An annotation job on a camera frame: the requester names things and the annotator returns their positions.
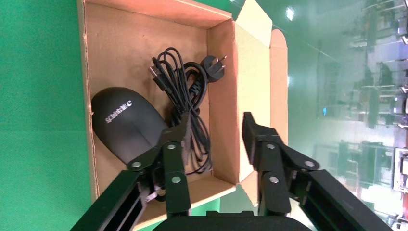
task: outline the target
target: screw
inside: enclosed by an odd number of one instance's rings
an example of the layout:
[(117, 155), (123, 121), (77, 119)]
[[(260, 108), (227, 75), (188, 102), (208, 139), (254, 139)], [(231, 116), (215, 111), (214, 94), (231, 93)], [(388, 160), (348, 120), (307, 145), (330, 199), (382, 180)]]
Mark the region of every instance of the screw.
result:
[(132, 163), (132, 167), (140, 167), (141, 163), (140, 162), (134, 162)]
[(313, 163), (311, 161), (305, 161), (305, 165), (309, 166), (309, 167), (313, 167), (315, 165), (315, 163)]
[(173, 183), (179, 183), (181, 181), (181, 178), (180, 177), (173, 177), (172, 179), (171, 179), (171, 182), (173, 182)]
[(278, 179), (277, 177), (270, 177), (270, 178), (269, 178), (269, 181), (272, 182), (272, 183), (274, 183), (274, 184), (276, 184), (276, 183), (279, 182), (279, 179)]

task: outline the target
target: power plug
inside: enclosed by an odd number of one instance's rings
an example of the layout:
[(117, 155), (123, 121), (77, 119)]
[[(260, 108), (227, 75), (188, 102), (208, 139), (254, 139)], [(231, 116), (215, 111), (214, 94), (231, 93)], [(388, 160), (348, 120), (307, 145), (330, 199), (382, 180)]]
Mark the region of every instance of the power plug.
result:
[(214, 83), (220, 80), (224, 76), (225, 66), (221, 61), (226, 59), (227, 56), (224, 56), (221, 60), (215, 56), (208, 55), (201, 61), (201, 66), (204, 68), (208, 82)]

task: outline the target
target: usb connector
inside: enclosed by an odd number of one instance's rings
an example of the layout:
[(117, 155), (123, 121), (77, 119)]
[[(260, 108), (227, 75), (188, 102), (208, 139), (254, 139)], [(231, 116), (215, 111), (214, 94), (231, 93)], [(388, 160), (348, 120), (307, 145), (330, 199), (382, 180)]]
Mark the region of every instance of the usb connector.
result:
[(153, 81), (160, 87), (162, 91), (167, 93), (171, 93), (170, 89), (167, 88), (167, 84), (165, 83), (165, 76), (156, 66), (149, 67), (150, 74), (153, 76)]

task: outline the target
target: computer mouse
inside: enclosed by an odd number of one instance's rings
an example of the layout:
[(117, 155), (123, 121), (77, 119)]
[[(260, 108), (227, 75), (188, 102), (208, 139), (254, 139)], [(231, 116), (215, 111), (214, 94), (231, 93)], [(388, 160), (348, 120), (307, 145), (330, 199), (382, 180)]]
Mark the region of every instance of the computer mouse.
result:
[(106, 88), (91, 100), (92, 127), (102, 143), (123, 163), (154, 147), (167, 124), (137, 92)]

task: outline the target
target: cardboard box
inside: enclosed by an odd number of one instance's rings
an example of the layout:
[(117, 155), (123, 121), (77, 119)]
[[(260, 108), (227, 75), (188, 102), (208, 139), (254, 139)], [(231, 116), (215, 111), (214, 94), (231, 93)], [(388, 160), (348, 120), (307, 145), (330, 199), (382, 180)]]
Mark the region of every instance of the cardboard box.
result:
[[(199, 63), (208, 54), (228, 56), (224, 77), (209, 85), (200, 107), (214, 166), (207, 174), (188, 177), (192, 207), (234, 191), (240, 182), (256, 203), (256, 180), (241, 139), (242, 116), (251, 111), (265, 126), (271, 125), (272, 116), (272, 125), (287, 136), (287, 51), (283, 35), (279, 31), (271, 35), (272, 21), (255, 0), (246, 1), (236, 22), (230, 13), (191, 0), (79, 0), (78, 10), (92, 199), (125, 165), (93, 134), (90, 99), (106, 87), (127, 87), (166, 117), (171, 103), (148, 68), (153, 56), (175, 47), (184, 62)], [(275, 51), (283, 58), (271, 59)], [(277, 73), (273, 81), (272, 73)], [(282, 109), (279, 118), (274, 116)], [(165, 218), (165, 203), (151, 201), (136, 229)]]

